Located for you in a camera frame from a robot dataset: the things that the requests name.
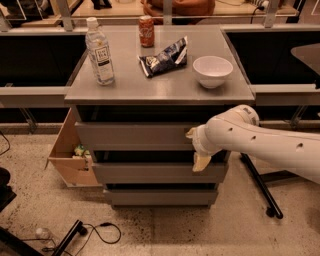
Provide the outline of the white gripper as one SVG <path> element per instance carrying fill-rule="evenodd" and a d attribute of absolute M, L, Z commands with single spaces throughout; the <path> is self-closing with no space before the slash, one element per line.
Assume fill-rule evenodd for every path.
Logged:
<path fill-rule="evenodd" d="M 219 152 L 220 148 L 209 141 L 205 134 L 204 125 L 192 127 L 185 133 L 185 136 L 192 140 L 192 145 L 196 151 L 193 156 L 194 164 L 192 170 L 194 172 L 201 172 L 210 163 L 210 156 Z"/>

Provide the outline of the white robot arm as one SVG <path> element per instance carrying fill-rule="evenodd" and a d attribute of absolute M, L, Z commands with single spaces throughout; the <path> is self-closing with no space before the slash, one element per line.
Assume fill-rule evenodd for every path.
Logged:
<path fill-rule="evenodd" d="M 186 137 L 195 149 L 193 171 L 203 171 L 220 150 L 254 156 L 305 179 L 320 183 L 320 135 L 259 126 L 256 111 L 238 105 L 191 128 Z"/>

